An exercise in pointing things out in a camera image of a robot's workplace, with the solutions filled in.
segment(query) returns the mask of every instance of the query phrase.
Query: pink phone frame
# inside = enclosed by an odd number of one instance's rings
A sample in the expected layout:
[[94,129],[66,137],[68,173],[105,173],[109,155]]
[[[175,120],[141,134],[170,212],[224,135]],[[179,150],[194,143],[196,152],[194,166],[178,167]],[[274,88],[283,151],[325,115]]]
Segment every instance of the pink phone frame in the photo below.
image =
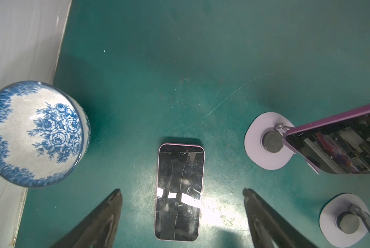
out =
[[[160,161],[160,149],[162,148],[162,146],[164,145],[173,145],[173,146],[194,146],[194,147],[200,147],[202,148],[203,152],[204,152],[204,158],[203,158],[203,176],[202,176],[202,193],[200,194],[200,203],[202,202],[202,196],[203,196],[203,181],[204,181],[204,166],[205,166],[205,162],[206,162],[206,151],[204,150],[203,147],[201,146],[198,146],[198,145],[189,145],[189,144],[176,144],[176,143],[164,143],[162,144],[160,147],[159,147],[159,154],[158,154],[158,176],[156,177],[156,200],[155,200],[155,221],[154,221],[154,226],[153,226],[153,233],[154,233],[154,236],[157,240],[162,240],[162,241],[178,241],[178,242],[184,242],[184,241],[180,241],[180,240],[166,240],[166,239],[159,239],[158,237],[156,237],[156,209],[157,209],[157,203],[158,203],[158,196],[157,196],[157,188],[158,188],[158,181],[159,181],[159,161]],[[197,227],[197,230],[199,231],[200,230],[200,216],[202,214],[202,206],[200,205],[200,212],[199,212],[199,226]]]
[[[313,128],[316,128],[316,127],[324,126],[324,125],[327,125],[327,124],[332,124],[332,123],[335,123],[335,122],[340,122],[340,121],[343,121],[343,120],[346,120],[346,119],[351,119],[351,118],[354,118],[354,117],[363,116],[363,115],[366,115],[366,114],[369,114],[369,113],[370,113],[370,104],[366,105],[366,106],[363,106],[363,107],[358,107],[356,109],[353,109],[353,110],[350,110],[350,111],[347,111],[347,112],[344,112],[344,113],[340,113],[340,114],[335,115],[335,116],[330,116],[330,117],[327,117],[327,118],[324,118],[324,119],[321,119],[321,120],[318,120],[318,121],[315,121],[315,122],[311,122],[311,123],[308,123],[308,124],[305,124],[305,125],[302,125],[302,126],[294,127],[292,129],[290,129],[289,131],[287,131],[285,133],[285,135],[283,136],[283,144],[285,146],[287,146],[292,152],[297,154],[297,153],[299,153],[297,151],[297,149],[295,149],[292,145],[290,145],[286,140],[286,137],[288,135],[291,135],[291,134],[294,134],[294,133],[297,133],[297,132],[304,132],[304,131],[307,131],[307,130],[310,130],[310,129],[313,129]],[[316,173],[319,174],[321,170],[313,162],[308,160],[305,156],[303,156],[303,157],[305,158],[307,163],[312,167],[312,169],[314,171],[316,171]]]

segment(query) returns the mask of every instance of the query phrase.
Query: smartphone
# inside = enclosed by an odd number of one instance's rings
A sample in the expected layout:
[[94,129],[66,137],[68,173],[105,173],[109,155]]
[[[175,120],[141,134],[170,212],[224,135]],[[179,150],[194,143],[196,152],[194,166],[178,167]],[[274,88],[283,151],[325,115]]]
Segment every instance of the smartphone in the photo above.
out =
[[160,240],[195,241],[199,234],[204,149],[163,144],[159,149],[155,236]]
[[370,105],[292,128],[284,145],[317,172],[370,174]]

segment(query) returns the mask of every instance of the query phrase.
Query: suction cup mount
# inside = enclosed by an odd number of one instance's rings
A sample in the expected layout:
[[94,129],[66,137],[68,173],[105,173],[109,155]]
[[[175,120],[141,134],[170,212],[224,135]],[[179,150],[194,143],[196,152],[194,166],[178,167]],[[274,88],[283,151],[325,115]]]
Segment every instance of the suction cup mount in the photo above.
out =
[[292,127],[294,125],[278,113],[261,114],[247,130],[244,139],[247,155],[264,169],[285,166],[294,153],[283,145],[283,135]]
[[319,224],[332,245],[349,247],[370,232],[370,212],[359,197],[341,194],[322,209]]

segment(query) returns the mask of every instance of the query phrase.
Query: white suction pad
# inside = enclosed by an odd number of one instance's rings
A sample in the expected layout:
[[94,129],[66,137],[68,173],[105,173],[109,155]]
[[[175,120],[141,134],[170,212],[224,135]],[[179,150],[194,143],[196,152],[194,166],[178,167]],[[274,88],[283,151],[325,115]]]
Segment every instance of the white suction pad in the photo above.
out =
[[282,115],[275,112],[267,112],[258,116],[252,122],[244,138],[244,148],[246,149],[247,155],[257,165],[267,170],[282,168],[294,154],[286,146],[283,146],[277,153],[269,152],[262,146],[262,136],[270,129],[273,129],[278,123],[294,127],[294,125]]
[[364,226],[359,217],[359,228],[352,234],[346,234],[337,227],[337,217],[341,213],[347,211],[351,204],[359,206],[361,210],[370,214],[366,204],[364,204],[358,196],[348,193],[341,194],[329,201],[320,213],[320,230],[322,230],[326,239],[336,247],[349,247],[354,245],[367,233],[366,226]]

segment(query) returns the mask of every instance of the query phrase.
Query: blue floral pattern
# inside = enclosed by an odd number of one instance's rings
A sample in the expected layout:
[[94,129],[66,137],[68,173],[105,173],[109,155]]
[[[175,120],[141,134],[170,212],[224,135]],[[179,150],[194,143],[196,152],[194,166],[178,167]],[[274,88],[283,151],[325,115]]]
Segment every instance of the blue floral pattern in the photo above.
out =
[[[37,93],[40,89],[48,89],[57,92],[52,86],[36,81],[17,82],[0,91],[0,123],[7,120],[10,113],[11,97],[27,96]],[[44,117],[34,121],[36,128],[29,131],[30,136],[40,134],[44,141],[34,144],[38,155],[49,155],[50,160],[57,154],[57,163],[67,161],[69,156],[75,156],[80,152],[81,126],[76,112],[68,105],[56,104],[52,107],[47,104],[47,108],[37,110],[43,113]],[[10,182],[20,186],[40,187],[56,183],[68,175],[73,167],[57,172],[51,176],[35,179],[35,174],[27,168],[19,168],[4,161],[9,156],[9,143],[0,135],[0,175]]]
[[88,116],[86,115],[86,112],[84,110],[83,110],[83,113],[86,116],[86,125],[88,127],[88,132],[87,132],[87,146],[86,146],[86,150],[88,150],[88,146],[90,145],[90,140],[91,140],[91,125],[90,125],[90,121],[88,120]]
[[43,114],[33,121],[36,128],[28,131],[30,136],[40,134],[42,142],[33,144],[37,148],[38,156],[46,151],[50,161],[57,154],[57,163],[68,161],[69,156],[77,156],[81,147],[81,128],[77,113],[68,105],[58,103],[54,107],[47,104],[46,108],[36,110],[36,114]]

